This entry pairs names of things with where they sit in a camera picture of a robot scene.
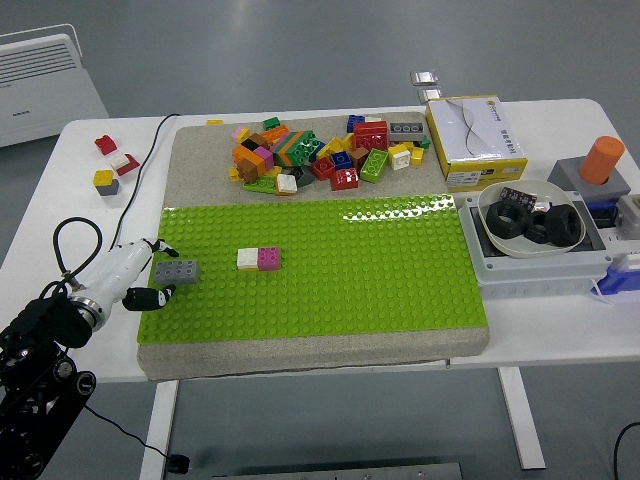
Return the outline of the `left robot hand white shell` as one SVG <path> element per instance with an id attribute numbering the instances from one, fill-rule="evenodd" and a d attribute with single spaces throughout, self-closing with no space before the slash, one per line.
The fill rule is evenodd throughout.
<path id="1" fill-rule="evenodd" d="M 162 239 L 140 239 L 117 245 L 99 257 L 81 276 L 81 287 L 74 299 L 87 299 L 98 306 L 98 312 L 108 317 L 112 305 L 125 298 L 127 289 L 138 279 L 155 252 L 165 252 L 172 258 L 179 253 Z"/>

